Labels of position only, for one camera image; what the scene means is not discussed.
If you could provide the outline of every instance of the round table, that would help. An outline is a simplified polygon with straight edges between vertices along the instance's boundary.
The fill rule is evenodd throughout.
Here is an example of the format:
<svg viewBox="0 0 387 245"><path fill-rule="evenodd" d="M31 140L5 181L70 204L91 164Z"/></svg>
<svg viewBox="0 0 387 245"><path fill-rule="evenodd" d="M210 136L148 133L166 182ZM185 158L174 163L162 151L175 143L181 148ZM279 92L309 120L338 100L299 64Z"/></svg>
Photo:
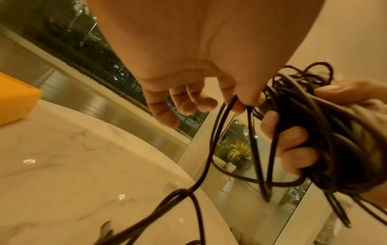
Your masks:
<svg viewBox="0 0 387 245"><path fill-rule="evenodd" d="M40 101L30 117L0 127L0 244L94 244L111 221L117 233L193 180L161 152L115 126ZM202 190L207 244L236 245ZM136 245L199 239L186 199L148 227Z"/></svg>

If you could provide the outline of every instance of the fingernail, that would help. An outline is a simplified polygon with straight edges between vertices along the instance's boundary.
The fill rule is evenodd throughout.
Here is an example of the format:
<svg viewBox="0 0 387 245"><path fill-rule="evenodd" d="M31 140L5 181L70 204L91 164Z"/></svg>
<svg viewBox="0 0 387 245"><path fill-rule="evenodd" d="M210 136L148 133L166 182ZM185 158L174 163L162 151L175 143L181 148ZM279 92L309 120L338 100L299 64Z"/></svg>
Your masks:
<svg viewBox="0 0 387 245"><path fill-rule="evenodd" d="M265 114L265 117L263 118L262 122L267 125L275 125L278 122L278 113L276 111L268 111Z"/></svg>
<svg viewBox="0 0 387 245"><path fill-rule="evenodd" d="M332 84L332 85L328 85L328 86L324 86L324 87L321 87L321 88L317 88L318 90L320 91L328 91L328 92L334 92L334 91L338 91L342 88L342 86L338 85L338 84Z"/></svg>
<svg viewBox="0 0 387 245"><path fill-rule="evenodd" d="M311 147L299 148L295 151L295 154L297 157L303 158L304 160L316 158L316 151Z"/></svg>
<svg viewBox="0 0 387 245"><path fill-rule="evenodd" d="M287 141L295 141L301 139L304 133L305 132L302 128L294 127L289 129L283 137Z"/></svg>

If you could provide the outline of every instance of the cable bundle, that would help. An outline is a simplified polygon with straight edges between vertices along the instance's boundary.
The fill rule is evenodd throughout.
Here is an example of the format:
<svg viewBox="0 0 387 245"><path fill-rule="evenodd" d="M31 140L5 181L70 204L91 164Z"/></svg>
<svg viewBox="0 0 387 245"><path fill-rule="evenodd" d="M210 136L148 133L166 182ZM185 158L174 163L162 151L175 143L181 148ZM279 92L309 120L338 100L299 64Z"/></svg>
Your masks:
<svg viewBox="0 0 387 245"><path fill-rule="evenodd" d="M328 69L328 78L309 72L311 68L317 65L325 66ZM369 202L360 196L361 193L365 193L387 180L387 139L376 127L371 126L364 119L358 118L341 106L313 96L315 88L330 85L333 80L333 69L328 63L313 63L305 70L299 70L293 66L285 66L285 68L293 69L295 74L284 75L278 73L272 79L273 85L271 87L266 86L264 90L266 95L265 103L258 108L247 107L250 146L257 179L231 174L216 165L212 159L226 118L237 101L237 97L235 97L229 106L226 107L223 104L220 108L211 132L208 158L199 180L189 189L179 189L172 192L148 217L112 237L99 241L97 244L119 245L123 242L126 242L127 245L134 244L149 225L188 197L195 206L200 232L200 240L188 244L205 245L202 213L194 192L204 182L211 163L228 176L258 183L260 192L267 202L270 201L273 187L294 187L302 184L306 178L310 178L324 192L332 209L346 227L350 227L350 221L343 207L333 195L335 192L348 195L366 212L387 225L386 220L364 205L364 202ZM281 120L273 135L265 179L260 164L257 141L254 138L254 117L262 120L263 113L268 110L277 111ZM354 125L360 126L375 141L375 145L378 147L377 150L380 153L377 163L370 162L366 147L359 137L353 133ZM316 164L302 169L302 174L296 181L273 182L274 158L279 133L293 126L301 126L308 131L309 140L302 146L315 148L320 155L320 159ZM375 204L369 204L387 215L387 211Z"/></svg>

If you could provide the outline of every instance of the coiled cable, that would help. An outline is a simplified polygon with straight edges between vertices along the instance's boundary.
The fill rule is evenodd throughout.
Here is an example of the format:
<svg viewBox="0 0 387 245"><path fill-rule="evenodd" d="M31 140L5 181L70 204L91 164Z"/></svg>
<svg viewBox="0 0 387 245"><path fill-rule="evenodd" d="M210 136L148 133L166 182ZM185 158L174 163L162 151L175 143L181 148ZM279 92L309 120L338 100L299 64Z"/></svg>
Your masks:
<svg viewBox="0 0 387 245"><path fill-rule="evenodd" d="M310 72L311 68L318 65L328 69L327 78ZM247 107L248 131L252 160L257 175L256 179L229 173L216 165L212 159L226 118L237 101L237 97L235 97L227 107L225 104L221 106L216 117L211 132L208 158L198 181L189 189L179 189L172 192L148 217L116 235L98 242L98 245L119 245L123 242L126 242L127 245L134 244L149 225L187 197L193 201L200 232L200 240L192 241L189 244L205 245L202 213L194 192L204 182L211 164L228 176L257 183L261 195L267 202L270 201L273 187L294 187L302 184L306 178L309 178L324 192L332 209L346 227L350 227L350 221L345 210L334 196L335 192L348 195L366 212L387 225L385 219L379 217L364 203L371 204L385 215L387 215L387 211L360 196L361 193L368 192L373 187L387 180L387 139L376 127L369 125L365 120L360 119L341 106L313 96L315 88L330 85L333 80L333 68L328 63L313 63L304 70L289 65L285 66L285 68L292 69L295 73L291 75L278 73L272 79L272 86L266 86L264 89L266 96L264 104L256 108ZM268 110L277 111L280 114L281 120L274 131L267 174L266 178L264 178L257 141L254 138L254 118L262 120L264 113ZM353 133L353 123L367 131L375 141L380 153L377 164L370 163L365 147ZM274 182L273 168L279 133L293 126L301 126L308 131L309 140L302 146L315 148L320 155L320 159L316 164L301 169L302 174L297 180L292 182Z"/></svg>

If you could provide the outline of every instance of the cable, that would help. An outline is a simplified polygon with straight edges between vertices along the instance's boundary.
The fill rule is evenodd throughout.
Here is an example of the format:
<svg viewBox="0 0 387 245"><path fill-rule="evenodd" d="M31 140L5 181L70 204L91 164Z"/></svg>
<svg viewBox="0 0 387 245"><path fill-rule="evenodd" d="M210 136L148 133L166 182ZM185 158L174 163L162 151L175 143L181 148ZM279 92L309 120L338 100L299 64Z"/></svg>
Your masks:
<svg viewBox="0 0 387 245"><path fill-rule="evenodd" d="M318 65L324 66L328 70L327 77L310 72L313 67ZM272 86L266 86L263 91L266 96L264 104L256 108L247 106L249 139L252 161L257 175L256 179L229 173L219 167L212 159L227 116L237 102L237 97L234 97L227 107L225 104L221 106L216 117L210 137L208 158L199 180L189 189L179 189L172 192L149 216L97 244L119 245L123 242L126 242L127 245L134 244L149 225L169 212L185 198L189 197L194 204L198 217L200 240L195 240L188 244L205 245L206 240L202 213L199 203L194 196L194 192L204 182L211 164L223 174L240 180L257 183L261 195L267 202L270 201L273 187L294 187L302 184L306 178L309 178L324 192L333 211L345 226L350 227L350 221L345 210L334 196L335 192L348 195L366 212L387 225L387 221L366 207L364 202L371 204L386 216L387 211L364 200L360 196L361 193L368 192L373 187L387 180L387 139L377 128L370 126L366 121L349 113L341 106L313 96L315 88L330 85L334 78L333 68L328 63L313 63L304 70L290 65L286 65L284 68L290 69L295 73L291 75L276 74L272 79ZM264 114L269 110L277 111L280 114L281 120L274 131L267 174L266 178L264 178L257 141L254 138L254 118L262 120ZM374 167L375 164L369 162L369 157L365 148L362 146L362 142L352 132L351 123L360 125L375 140L381 155L381 162L377 168ZM308 131L309 140L302 147L313 147L319 153L320 159L314 165L301 169L302 174L297 180L293 182L274 182L274 159L279 134L293 126L301 126Z"/></svg>

